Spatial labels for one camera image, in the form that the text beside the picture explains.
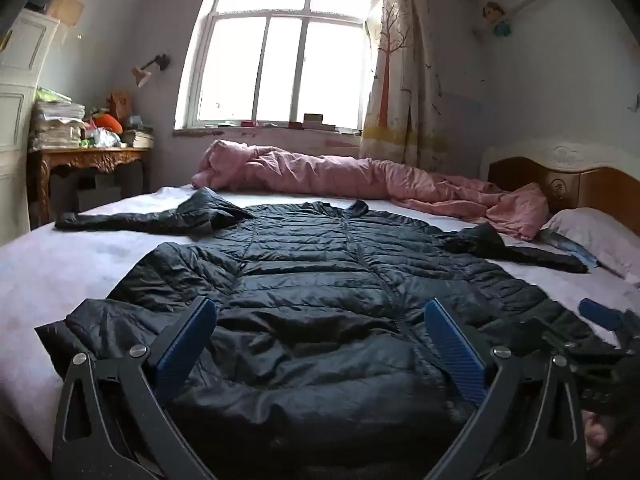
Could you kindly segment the person's right hand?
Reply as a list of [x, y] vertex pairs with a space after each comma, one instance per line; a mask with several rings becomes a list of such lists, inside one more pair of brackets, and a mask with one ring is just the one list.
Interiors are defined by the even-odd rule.
[[615, 429], [615, 418], [595, 412], [582, 411], [582, 426], [587, 463], [589, 465], [600, 460], [601, 450]]

